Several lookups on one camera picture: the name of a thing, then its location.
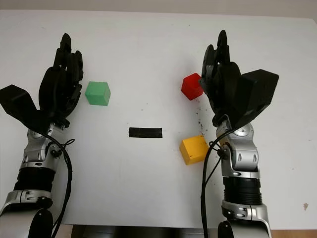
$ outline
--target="white tabletop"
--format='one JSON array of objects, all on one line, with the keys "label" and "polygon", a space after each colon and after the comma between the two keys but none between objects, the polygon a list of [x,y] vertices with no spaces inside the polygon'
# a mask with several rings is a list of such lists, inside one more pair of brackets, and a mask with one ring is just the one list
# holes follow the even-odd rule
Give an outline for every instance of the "white tabletop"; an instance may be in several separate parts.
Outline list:
[{"label": "white tabletop", "polygon": [[[182,139],[215,139],[206,95],[189,101],[182,79],[201,72],[209,44],[225,29],[242,73],[280,79],[272,104],[253,122],[261,192],[272,229],[317,229],[317,25],[310,19],[90,11],[0,11],[0,88],[15,84],[38,105],[38,90],[64,32],[83,54],[89,81],[108,82],[107,107],[84,94],[65,139],[73,189],[64,223],[200,228],[203,163],[185,165]],[[0,204],[16,182],[27,129],[0,108]],[[163,138],[129,138],[129,127],[162,127]],[[210,159],[210,167],[215,162]],[[55,176],[54,208],[66,183]],[[207,194],[209,227],[221,214],[220,169]]]}]

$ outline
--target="floor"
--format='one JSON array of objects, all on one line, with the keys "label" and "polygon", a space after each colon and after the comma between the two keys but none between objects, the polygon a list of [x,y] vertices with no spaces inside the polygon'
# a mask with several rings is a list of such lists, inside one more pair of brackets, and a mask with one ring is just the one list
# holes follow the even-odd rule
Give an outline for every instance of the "floor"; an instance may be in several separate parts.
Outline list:
[{"label": "floor", "polygon": [[[71,238],[73,226],[61,225],[57,238]],[[317,230],[272,231],[273,238],[316,238]]]}]

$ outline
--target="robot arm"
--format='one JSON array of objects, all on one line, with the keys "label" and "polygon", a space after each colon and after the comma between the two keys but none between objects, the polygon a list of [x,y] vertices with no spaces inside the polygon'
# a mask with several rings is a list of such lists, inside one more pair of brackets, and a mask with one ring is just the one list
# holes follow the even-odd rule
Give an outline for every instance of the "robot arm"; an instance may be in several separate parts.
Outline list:
[{"label": "robot arm", "polygon": [[212,147],[219,141],[223,183],[222,213],[227,218],[218,226],[219,238],[271,238],[267,209],[260,193],[259,155],[253,143],[255,119],[270,103],[278,75],[259,69],[242,74],[230,62],[227,35],[221,31],[217,49],[208,46],[200,80],[215,113],[217,140],[204,161],[201,196],[205,238],[208,237],[205,206],[206,170]]},{"label": "robot arm", "polygon": [[[29,128],[17,182],[0,211],[0,237],[49,238],[58,231],[70,196],[72,176],[65,150],[67,143],[60,142],[64,141],[64,129],[69,127],[66,117],[80,97],[82,66],[81,53],[71,53],[70,37],[64,34],[54,65],[47,70],[40,86],[40,110],[25,90],[14,85],[0,90],[4,110]],[[62,211],[53,225],[47,209],[53,204],[52,182],[62,154],[68,167],[68,182]]]}]

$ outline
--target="silver robot arm segment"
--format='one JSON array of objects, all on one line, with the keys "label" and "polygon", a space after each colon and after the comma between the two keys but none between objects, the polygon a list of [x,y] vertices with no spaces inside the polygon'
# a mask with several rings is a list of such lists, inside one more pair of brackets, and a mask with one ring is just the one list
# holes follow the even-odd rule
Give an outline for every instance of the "silver robot arm segment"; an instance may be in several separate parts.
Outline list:
[{"label": "silver robot arm segment", "polygon": [[[217,136],[230,129],[227,122],[218,127]],[[219,224],[219,238],[272,238],[267,208],[260,193],[259,155],[253,134],[249,123],[220,140],[225,185],[221,207],[228,220]]]},{"label": "silver robot arm segment", "polygon": [[[51,124],[48,135],[63,141],[62,129]],[[28,130],[18,181],[0,211],[0,237],[51,237],[52,182],[61,153],[57,145]]]}]

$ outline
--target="black cable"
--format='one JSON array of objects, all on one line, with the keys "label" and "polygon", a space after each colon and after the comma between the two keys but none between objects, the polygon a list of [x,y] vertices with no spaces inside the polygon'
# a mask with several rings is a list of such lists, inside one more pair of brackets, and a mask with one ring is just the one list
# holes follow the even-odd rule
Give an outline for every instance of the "black cable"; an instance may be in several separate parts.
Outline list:
[{"label": "black cable", "polygon": [[206,153],[206,157],[204,160],[204,168],[203,168],[203,181],[202,181],[202,194],[201,194],[201,214],[202,214],[202,222],[203,222],[203,229],[204,229],[204,238],[208,238],[208,229],[207,229],[207,215],[206,215],[206,198],[205,198],[205,193],[206,193],[206,185],[208,180],[210,179],[211,175],[213,174],[213,172],[215,171],[217,165],[220,162],[217,162],[216,166],[214,167],[214,169],[211,172],[211,175],[208,177],[208,179],[206,180],[206,173],[207,173],[207,164],[208,164],[208,159],[209,159],[209,155],[212,151],[212,149],[215,147],[215,145],[217,145],[217,143],[224,137],[226,137],[227,135],[233,133],[236,129],[232,129],[232,130],[228,130],[226,131],[224,134],[222,134],[221,136],[219,136],[214,142],[211,143],[211,146],[209,147],[207,153]]},{"label": "black cable", "polygon": [[214,166],[214,168],[213,168],[212,172],[211,172],[211,173],[210,173],[210,175],[208,176],[208,178],[207,178],[207,180],[206,180],[206,185],[207,185],[207,183],[208,183],[209,179],[211,178],[212,174],[214,173],[214,171],[215,171],[215,170],[216,170],[216,168],[218,167],[218,165],[219,165],[219,163],[220,163],[221,159],[222,159],[221,157],[218,159],[218,162],[216,163],[216,165]]},{"label": "black cable", "polygon": [[[209,142],[209,146],[211,146],[213,144],[213,141],[210,141]],[[218,146],[219,147],[219,150],[221,150],[221,146],[217,143],[216,144],[216,146]]]},{"label": "black cable", "polygon": [[[66,148],[67,145],[70,145],[70,144],[72,144],[72,143],[74,143],[74,142],[75,142],[75,139],[70,139],[70,140],[68,140],[65,144],[61,144],[61,145],[64,146],[64,148]],[[55,144],[53,141],[50,141],[50,142],[48,143],[48,145],[47,145],[46,148],[45,148],[45,156],[47,155],[50,146],[53,145],[53,144]]]},{"label": "black cable", "polygon": [[45,138],[51,140],[51,142],[53,142],[54,144],[56,144],[59,149],[63,152],[64,155],[64,160],[65,163],[67,165],[67,170],[68,170],[68,176],[67,176],[67,185],[66,185],[66,192],[65,192],[65,198],[64,198],[64,202],[63,202],[63,206],[62,209],[60,211],[60,214],[56,220],[56,222],[53,225],[53,228],[55,227],[55,230],[52,234],[52,238],[56,237],[57,231],[60,227],[62,218],[64,216],[65,210],[66,210],[66,206],[70,197],[70,193],[71,193],[71,181],[72,181],[72,174],[73,174],[73,170],[72,170],[72,165],[71,165],[71,161],[70,161],[70,157],[68,155],[68,152],[66,151],[66,146],[70,145],[71,143],[73,143],[75,141],[75,139],[70,139],[68,140],[65,144],[60,144],[56,139],[54,139],[53,137],[51,137],[50,135],[47,135],[45,133],[39,133],[36,130],[33,130],[32,128],[29,128],[30,130],[44,136]]}]

